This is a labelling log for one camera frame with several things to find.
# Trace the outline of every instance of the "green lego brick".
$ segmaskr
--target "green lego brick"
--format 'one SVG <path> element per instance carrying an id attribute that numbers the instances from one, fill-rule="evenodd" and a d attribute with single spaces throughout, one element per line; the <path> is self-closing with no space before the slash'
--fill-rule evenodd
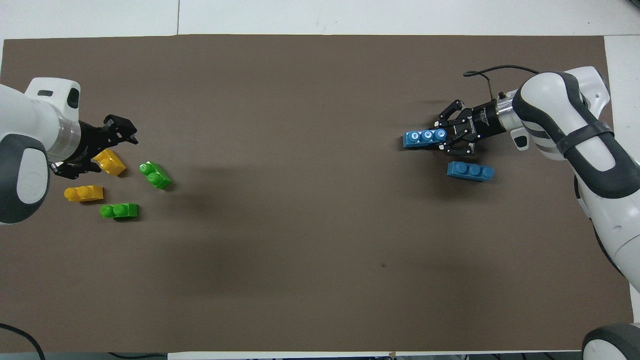
<path id="1" fill-rule="evenodd" d="M 138 204 L 103 205 L 100 208 L 102 218 L 135 218 L 138 217 Z"/>
<path id="2" fill-rule="evenodd" d="M 171 179 L 164 170 L 156 163 L 147 161 L 138 168 L 147 177 L 147 181 L 157 189 L 164 189 L 171 184 Z"/>

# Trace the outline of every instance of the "yellow block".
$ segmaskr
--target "yellow block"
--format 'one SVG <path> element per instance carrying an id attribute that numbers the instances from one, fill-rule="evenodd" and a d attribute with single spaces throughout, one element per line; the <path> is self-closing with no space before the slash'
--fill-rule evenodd
<path id="1" fill-rule="evenodd" d="M 94 201 L 104 199 L 102 187 L 98 185 L 79 186 L 77 188 L 67 188 L 65 197 L 69 201 Z"/>
<path id="2" fill-rule="evenodd" d="M 100 168 L 107 174 L 118 176 L 127 167 L 124 166 L 122 161 L 118 159 L 118 156 L 109 149 L 104 149 L 100 154 L 96 155 L 94 160 L 98 161 Z"/>

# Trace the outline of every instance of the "toy brick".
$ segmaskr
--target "toy brick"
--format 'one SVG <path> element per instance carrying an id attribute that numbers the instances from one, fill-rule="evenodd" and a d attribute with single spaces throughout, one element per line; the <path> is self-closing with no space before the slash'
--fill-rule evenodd
<path id="1" fill-rule="evenodd" d="M 420 149 L 443 143 L 447 139 L 445 129 L 409 131 L 402 137 L 405 149 Z"/>
<path id="2" fill-rule="evenodd" d="M 171 179 L 157 163 L 147 161 L 138 169 L 147 177 L 147 181 L 157 189 L 164 189 L 171 184 Z"/>
<path id="3" fill-rule="evenodd" d="M 128 202 L 104 205 L 100 208 L 100 215 L 102 218 L 134 218 L 138 216 L 138 205 Z"/>
<path id="4" fill-rule="evenodd" d="M 447 165 L 447 175 L 476 181 L 491 180 L 493 168 L 484 165 L 452 161 Z"/>
<path id="5" fill-rule="evenodd" d="M 104 198 L 102 187 L 98 185 L 78 186 L 77 188 L 67 188 L 65 198 L 69 201 L 84 202 L 95 201 Z"/>
<path id="6" fill-rule="evenodd" d="M 116 156 L 116 154 L 109 149 L 104 149 L 93 159 L 98 161 L 100 168 L 109 175 L 118 176 L 127 168 L 126 166 L 124 166 L 122 161 L 120 161 L 118 156 Z"/>

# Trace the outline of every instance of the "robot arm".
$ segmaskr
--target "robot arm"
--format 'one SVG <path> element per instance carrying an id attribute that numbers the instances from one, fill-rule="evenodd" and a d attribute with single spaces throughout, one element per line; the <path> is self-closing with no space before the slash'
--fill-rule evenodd
<path id="1" fill-rule="evenodd" d="M 456 100 L 440 114 L 435 128 L 453 135 L 431 150 L 473 154 L 482 138 L 509 132 L 516 147 L 530 140 L 546 157 L 568 160 L 575 173 L 576 197 L 593 223 L 609 261 L 640 290 L 640 165 L 598 121 L 609 91 L 593 67 L 545 72 L 519 89 L 475 108 Z M 456 111 L 454 120 L 448 118 Z M 464 148 L 452 145 L 466 141 Z M 640 359 L 640 324 L 613 324 L 591 331 L 583 356 Z"/>
<path id="2" fill-rule="evenodd" d="M 0 224 L 31 216 L 55 175 L 75 179 L 100 172 L 91 159 L 120 142 L 138 143 L 131 121 L 109 115 L 102 127 L 78 119 L 80 86 L 35 78 L 27 90 L 0 85 Z"/>

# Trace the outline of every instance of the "blue lego brick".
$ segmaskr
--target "blue lego brick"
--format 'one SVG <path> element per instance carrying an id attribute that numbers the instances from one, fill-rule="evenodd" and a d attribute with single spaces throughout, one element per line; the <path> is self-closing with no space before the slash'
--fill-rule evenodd
<path id="1" fill-rule="evenodd" d="M 462 161 L 452 161 L 447 165 L 447 175 L 477 181 L 491 180 L 493 168 L 483 165 L 468 164 Z"/>
<path id="2" fill-rule="evenodd" d="M 443 143 L 447 139 L 445 129 L 409 131 L 404 133 L 402 144 L 405 149 L 420 149 Z"/>

